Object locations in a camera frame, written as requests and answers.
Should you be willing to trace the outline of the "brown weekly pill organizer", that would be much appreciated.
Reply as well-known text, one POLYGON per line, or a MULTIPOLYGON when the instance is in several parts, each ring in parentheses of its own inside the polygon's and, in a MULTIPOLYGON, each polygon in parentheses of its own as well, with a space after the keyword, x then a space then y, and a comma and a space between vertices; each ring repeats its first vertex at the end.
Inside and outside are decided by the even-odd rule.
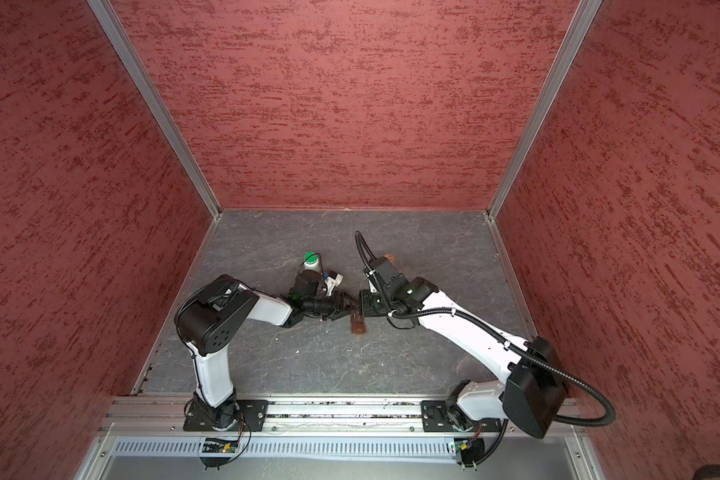
POLYGON ((354 335, 363 335, 366 333, 365 318, 360 311, 355 310, 350 315, 351 333, 354 335))

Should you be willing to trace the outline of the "white pill bottle green cap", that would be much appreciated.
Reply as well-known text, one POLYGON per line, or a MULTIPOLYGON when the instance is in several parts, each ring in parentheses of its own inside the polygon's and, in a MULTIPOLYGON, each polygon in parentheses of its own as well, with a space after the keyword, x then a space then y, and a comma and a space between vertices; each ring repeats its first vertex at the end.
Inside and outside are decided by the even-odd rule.
POLYGON ((317 252, 307 252, 303 258, 302 269, 304 271, 314 271, 321 274, 323 267, 320 254, 317 252))

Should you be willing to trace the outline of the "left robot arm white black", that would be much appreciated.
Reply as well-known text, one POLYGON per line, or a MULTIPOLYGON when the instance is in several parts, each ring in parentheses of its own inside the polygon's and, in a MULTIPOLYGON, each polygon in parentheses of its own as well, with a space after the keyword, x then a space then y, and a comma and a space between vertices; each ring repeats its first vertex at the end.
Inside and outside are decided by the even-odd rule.
POLYGON ((230 376, 228 346, 247 321, 291 328, 306 318, 337 320, 359 310, 344 291, 328 290, 319 275, 303 272, 289 294, 272 296, 223 274, 196 291, 174 317, 176 333, 189 350, 196 388, 187 404, 184 429, 229 431, 240 427, 237 392, 230 376))

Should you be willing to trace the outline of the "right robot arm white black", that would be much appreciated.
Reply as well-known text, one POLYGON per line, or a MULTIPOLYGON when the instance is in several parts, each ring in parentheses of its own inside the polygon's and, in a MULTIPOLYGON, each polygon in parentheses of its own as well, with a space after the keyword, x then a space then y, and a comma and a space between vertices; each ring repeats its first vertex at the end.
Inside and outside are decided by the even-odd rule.
POLYGON ((557 367, 557 354, 546 340, 527 342, 484 322, 428 280, 407 279, 385 257, 369 261, 363 271, 369 281, 369 288, 361 292, 365 316, 392 321, 411 314, 414 325, 448 339, 495 376, 493 381, 457 385, 445 401, 450 425, 468 431, 480 420, 507 420, 531 437, 546 436, 567 387, 560 376, 510 350, 515 346, 557 367))

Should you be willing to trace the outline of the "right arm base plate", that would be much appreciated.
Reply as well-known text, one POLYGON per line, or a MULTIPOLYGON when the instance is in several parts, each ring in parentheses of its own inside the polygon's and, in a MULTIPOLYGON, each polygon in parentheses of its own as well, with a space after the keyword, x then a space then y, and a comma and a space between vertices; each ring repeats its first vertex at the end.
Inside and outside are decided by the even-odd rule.
POLYGON ((498 433, 502 422, 498 419, 470 419, 454 402, 424 400, 420 403, 425 432, 440 433, 498 433))

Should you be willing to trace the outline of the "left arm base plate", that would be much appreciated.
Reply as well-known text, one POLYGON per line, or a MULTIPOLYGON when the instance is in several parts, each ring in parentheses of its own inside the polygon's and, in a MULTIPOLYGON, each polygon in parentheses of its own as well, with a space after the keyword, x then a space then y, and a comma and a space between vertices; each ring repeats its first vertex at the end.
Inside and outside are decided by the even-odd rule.
POLYGON ((261 432, 268 407, 267 400, 228 400, 210 407, 199 397, 193 397, 185 406, 183 430, 227 434, 246 428, 261 432))

